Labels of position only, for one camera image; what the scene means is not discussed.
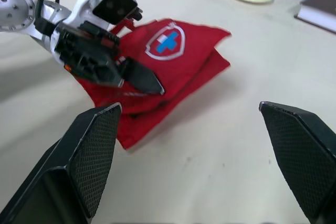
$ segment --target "shield emblem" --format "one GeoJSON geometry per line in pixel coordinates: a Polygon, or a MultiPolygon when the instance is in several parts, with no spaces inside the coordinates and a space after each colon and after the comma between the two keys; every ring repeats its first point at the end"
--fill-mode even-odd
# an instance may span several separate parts
{"type": "Polygon", "coordinates": [[[159,30],[146,44],[145,53],[156,60],[172,60],[184,53],[185,34],[176,23],[159,30]]]}

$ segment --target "red fabric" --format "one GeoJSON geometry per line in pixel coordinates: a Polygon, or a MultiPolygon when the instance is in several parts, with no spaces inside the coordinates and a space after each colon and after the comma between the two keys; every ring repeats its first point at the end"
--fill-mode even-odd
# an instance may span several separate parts
{"type": "Polygon", "coordinates": [[[147,113],[141,113],[136,116],[121,115],[117,138],[122,147],[128,149],[135,145],[182,100],[229,66],[230,63],[214,49],[199,73],[172,100],[147,113]]]}
{"type": "Polygon", "coordinates": [[[155,20],[135,28],[132,25],[120,24],[112,31],[117,33],[123,26],[133,30],[121,38],[122,55],[132,57],[154,71],[165,94],[141,94],[126,82],[122,88],[112,88],[78,79],[95,106],[121,103],[118,140],[124,148],[137,143],[180,101],[229,66],[229,62],[214,49],[220,40],[230,35],[227,31],[171,19],[155,20]],[[172,32],[176,33],[177,47],[160,52],[160,36],[167,38],[172,32]]]}

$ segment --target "folded red towel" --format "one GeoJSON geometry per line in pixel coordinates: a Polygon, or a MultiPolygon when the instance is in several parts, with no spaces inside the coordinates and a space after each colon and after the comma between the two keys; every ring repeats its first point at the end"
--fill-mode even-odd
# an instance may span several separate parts
{"type": "Polygon", "coordinates": [[[230,66],[215,49],[195,77],[169,102],[150,112],[122,114],[117,139],[128,149],[159,124],[182,100],[230,66]]]}
{"type": "Polygon", "coordinates": [[[124,148],[129,148],[186,96],[229,66],[214,47],[230,33],[172,19],[155,20],[135,28],[130,24],[122,25],[133,29],[121,38],[123,57],[132,57],[150,68],[163,85],[165,94],[143,94],[127,82],[122,88],[112,88],[78,81],[95,106],[121,103],[118,140],[124,148]]]}

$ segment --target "dark red book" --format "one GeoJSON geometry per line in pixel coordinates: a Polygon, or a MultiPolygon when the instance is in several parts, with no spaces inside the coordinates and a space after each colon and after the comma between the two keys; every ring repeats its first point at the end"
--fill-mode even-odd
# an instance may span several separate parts
{"type": "Polygon", "coordinates": [[[305,0],[295,18],[336,34],[336,0],[305,0]]]}

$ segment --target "white table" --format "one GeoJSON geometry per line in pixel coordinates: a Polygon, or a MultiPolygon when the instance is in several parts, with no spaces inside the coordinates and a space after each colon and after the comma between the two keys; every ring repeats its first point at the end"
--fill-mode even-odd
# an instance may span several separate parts
{"type": "MultiPolygon", "coordinates": [[[[61,0],[72,7],[76,0],[61,0]]],[[[117,144],[94,224],[308,223],[277,166],[260,101],[317,113],[336,130],[336,36],[293,18],[300,0],[138,0],[232,32],[232,67],[187,98],[132,152],[117,144]]],[[[30,38],[0,34],[0,209],[92,103],[30,38]]]]}

